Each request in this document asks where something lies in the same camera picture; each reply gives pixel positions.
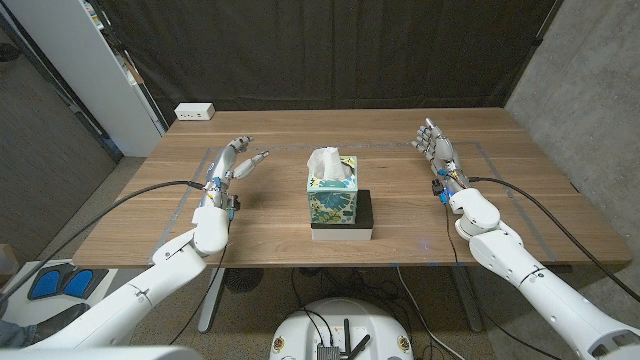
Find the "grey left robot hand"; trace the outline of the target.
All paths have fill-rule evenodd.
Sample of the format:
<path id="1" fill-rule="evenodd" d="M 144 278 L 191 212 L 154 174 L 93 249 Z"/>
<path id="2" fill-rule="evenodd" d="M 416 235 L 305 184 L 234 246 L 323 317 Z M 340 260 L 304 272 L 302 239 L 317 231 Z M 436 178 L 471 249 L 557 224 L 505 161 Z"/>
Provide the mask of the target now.
<path id="1" fill-rule="evenodd" d="M 240 136 L 231 140 L 209 166 L 205 177 L 206 182 L 221 188 L 222 184 L 229 185 L 231 180 L 246 178 L 260 162 L 269 156 L 268 151 L 263 151 L 232 169 L 237 155 L 244 152 L 252 140 L 252 136 Z"/>

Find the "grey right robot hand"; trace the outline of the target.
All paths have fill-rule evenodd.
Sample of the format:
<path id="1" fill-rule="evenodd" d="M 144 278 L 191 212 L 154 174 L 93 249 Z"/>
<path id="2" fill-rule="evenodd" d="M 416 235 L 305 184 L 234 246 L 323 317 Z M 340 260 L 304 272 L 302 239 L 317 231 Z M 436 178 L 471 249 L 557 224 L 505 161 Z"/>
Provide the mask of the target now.
<path id="1" fill-rule="evenodd" d="M 459 157 L 448 137 L 430 118 L 417 130 L 411 145 L 430 163 L 435 175 L 444 176 L 459 169 Z"/>

